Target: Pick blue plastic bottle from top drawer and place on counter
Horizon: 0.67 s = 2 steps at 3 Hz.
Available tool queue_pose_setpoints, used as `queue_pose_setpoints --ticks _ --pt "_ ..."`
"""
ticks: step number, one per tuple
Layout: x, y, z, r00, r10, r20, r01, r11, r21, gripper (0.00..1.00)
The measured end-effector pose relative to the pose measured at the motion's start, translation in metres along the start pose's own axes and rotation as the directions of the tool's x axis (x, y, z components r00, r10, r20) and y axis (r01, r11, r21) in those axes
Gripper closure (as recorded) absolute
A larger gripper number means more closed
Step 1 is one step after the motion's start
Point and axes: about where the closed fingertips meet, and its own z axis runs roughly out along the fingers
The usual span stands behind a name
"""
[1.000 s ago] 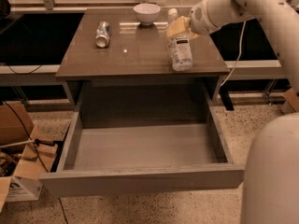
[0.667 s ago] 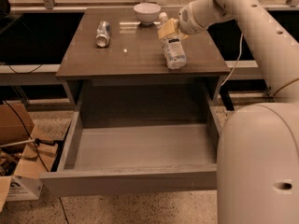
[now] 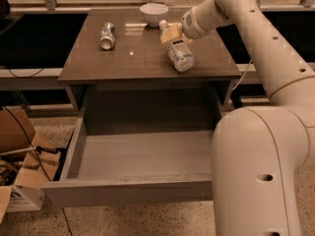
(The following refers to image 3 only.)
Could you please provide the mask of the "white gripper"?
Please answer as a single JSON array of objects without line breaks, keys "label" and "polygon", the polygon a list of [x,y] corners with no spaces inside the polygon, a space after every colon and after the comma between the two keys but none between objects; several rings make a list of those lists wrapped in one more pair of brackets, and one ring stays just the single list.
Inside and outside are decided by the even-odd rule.
[{"label": "white gripper", "polygon": [[183,15],[182,24],[170,25],[168,22],[160,22],[159,28],[160,42],[163,45],[180,40],[183,33],[186,36],[186,43],[190,44],[193,39],[203,38],[213,29],[211,10],[203,6],[195,6]]}]

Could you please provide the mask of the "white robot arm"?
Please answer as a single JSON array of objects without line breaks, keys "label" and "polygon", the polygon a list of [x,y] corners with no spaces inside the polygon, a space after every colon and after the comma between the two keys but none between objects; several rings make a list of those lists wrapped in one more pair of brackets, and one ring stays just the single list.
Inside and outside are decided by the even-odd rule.
[{"label": "white robot arm", "polygon": [[211,171],[217,236],[301,236],[294,173],[314,162],[315,72],[259,8],[260,0],[206,0],[161,36],[198,39],[236,25],[270,100],[217,124]]}]

